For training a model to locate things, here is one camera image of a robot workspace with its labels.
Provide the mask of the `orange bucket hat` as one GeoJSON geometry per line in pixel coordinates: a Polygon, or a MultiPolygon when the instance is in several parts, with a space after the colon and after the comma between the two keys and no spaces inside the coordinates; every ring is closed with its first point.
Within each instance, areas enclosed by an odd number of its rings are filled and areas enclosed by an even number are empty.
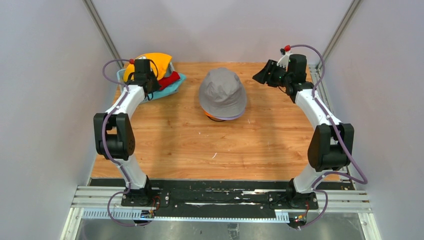
{"type": "Polygon", "coordinates": [[[205,114],[208,118],[210,118],[210,119],[212,119],[212,120],[217,120],[217,118],[216,118],[216,117],[214,117],[214,116],[210,115],[208,112],[206,112],[206,111],[203,111],[203,112],[204,112],[204,114],[205,114]]]}

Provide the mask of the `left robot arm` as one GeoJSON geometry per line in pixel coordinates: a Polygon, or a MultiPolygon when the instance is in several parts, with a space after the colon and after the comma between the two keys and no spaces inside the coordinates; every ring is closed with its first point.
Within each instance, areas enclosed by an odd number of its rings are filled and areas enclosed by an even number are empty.
{"type": "Polygon", "coordinates": [[[148,176],[141,170],[135,157],[136,140],[131,117],[137,106],[148,94],[160,88],[158,69],[152,70],[151,59],[129,59],[134,67],[126,82],[119,82],[122,93],[105,112],[93,117],[95,148],[99,155],[111,161],[125,180],[127,197],[133,197],[140,206],[149,206],[153,201],[152,187],[148,176]]]}

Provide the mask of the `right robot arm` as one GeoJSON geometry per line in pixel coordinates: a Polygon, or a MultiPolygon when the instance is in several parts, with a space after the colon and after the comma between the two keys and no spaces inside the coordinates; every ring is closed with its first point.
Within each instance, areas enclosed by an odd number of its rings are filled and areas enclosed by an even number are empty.
{"type": "Polygon", "coordinates": [[[342,123],[323,104],[314,88],[306,80],[307,58],[287,52],[279,61],[268,60],[253,80],[269,87],[283,87],[306,115],[314,132],[307,150],[308,165],[289,181],[285,191],[286,203],[294,209],[313,196],[314,188],[328,175],[340,174],[340,169],[351,161],[354,127],[342,123]]]}

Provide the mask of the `red bucket hat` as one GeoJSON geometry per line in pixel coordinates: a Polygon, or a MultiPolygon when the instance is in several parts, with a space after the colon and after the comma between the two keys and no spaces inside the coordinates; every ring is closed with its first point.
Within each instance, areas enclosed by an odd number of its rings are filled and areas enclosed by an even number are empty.
{"type": "Polygon", "coordinates": [[[171,89],[177,89],[181,85],[181,76],[178,72],[173,71],[170,76],[163,77],[162,79],[158,80],[158,83],[160,85],[159,91],[163,91],[167,88],[171,89]]]}

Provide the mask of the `grey bucket hat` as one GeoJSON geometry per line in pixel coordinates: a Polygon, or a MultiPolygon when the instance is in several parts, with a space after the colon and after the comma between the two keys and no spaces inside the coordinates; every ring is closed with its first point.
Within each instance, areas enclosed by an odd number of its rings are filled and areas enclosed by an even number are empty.
{"type": "Polygon", "coordinates": [[[246,110],[247,92],[239,76],[232,70],[211,69],[198,90],[198,101],[214,117],[233,117],[246,110]]]}

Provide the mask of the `lavender bucket hat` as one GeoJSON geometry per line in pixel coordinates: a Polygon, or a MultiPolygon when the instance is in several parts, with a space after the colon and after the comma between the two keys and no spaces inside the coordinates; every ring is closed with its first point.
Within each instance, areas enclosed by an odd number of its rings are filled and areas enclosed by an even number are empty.
{"type": "Polygon", "coordinates": [[[230,117],[217,117],[217,118],[222,118],[225,119],[226,121],[232,121],[232,120],[236,120],[240,117],[242,117],[244,115],[245,111],[242,111],[240,114],[235,115],[235,116],[230,116],[230,117]]]}

